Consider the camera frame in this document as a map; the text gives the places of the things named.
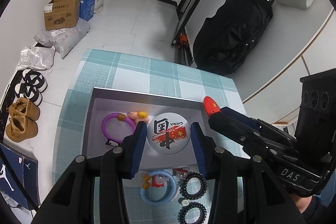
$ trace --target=black spiral hair tie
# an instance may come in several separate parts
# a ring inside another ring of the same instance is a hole
[[[189,194],[187,192],[187,184],[189,180],[191,180],[192,178],[197,178],[199,182],[201,183],[201,188],[196,194]],[[203,178],[203,176],[199,173],[189,173],[181,184],[180,194],[186,199],[195,200],[195,199],[199,199],[202,196],[204,196],[206,190],[207,190],[207,182]]]
[[[202,204],[198,202],[191,202],[188,206],[182,207],[182,209],[178,213],[177,219],[180,224],[187,224],[187,222],[185,221],[185,216],[187,215],[187,212],[191,210],[192,208],[199,209],[199,218],[194,223],[191,223],[191,224],[204,223],[206,215],[207,215],[207,210]]]

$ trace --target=black backpack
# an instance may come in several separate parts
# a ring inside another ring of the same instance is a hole
[[[206,18],[193,45],[197,68],[218,75],[236,72],[273,17],[274,0],[226,0]]]

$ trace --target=black and white sneaker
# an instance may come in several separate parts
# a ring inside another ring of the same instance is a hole
[[[39,92],[44,92],[48,84],[43,75],[32,69],[26,69],[22,72],[22,78],[26,83],[34,85]]]
[[[30,83],[19,83],[15,86],[16,97],[24,97],[39,106],[42,102],[42,94]]]

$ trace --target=jumpman logo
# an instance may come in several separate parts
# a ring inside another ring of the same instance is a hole
[[[10,189],[11,189],[12,191],[14,191],[14,189],[12,188],[11,184],[10,184],[9,181],[8,181],[8,178],[6,177],[6,166],[5,166],[4,164],[2,165],[2,168],[1,168],[0,173],[1,173],[1,175],[0,175],[0,179],[4,178],[4,179],[7,181],[7,183],[8,183],[8,185],[9,185]]]

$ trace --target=teal and white plaid tablecloth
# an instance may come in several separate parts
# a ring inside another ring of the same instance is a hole
[[[70,84],[58,121],[53,157],[55,181],[72,160],[81,154],[86,111],[93,87],[129,90],[196,101],[203,101],[205,96],[210,96],[220,107],[229,106],[245,114],[241,98],[232,79],[166,61],[88,49]],[[224,136],[220,135],[217,145],[223,146],[236,156],[241,155],[239,145]],[[213,183],[210,182],[208,193],[211,196],[203,198],[203,204],[208,210],[212,198],[211,185]],[[159,208],[152,208],[142,202],[139,188],[124,187],[131,223],[177,223],[177,212],[181,208],[177,201],[170,202],[167,207],[163,205]],[[95,202],[95,212],[97,211],[98,204]],[[99,218],[96,217],[95,221],[99,223]]]

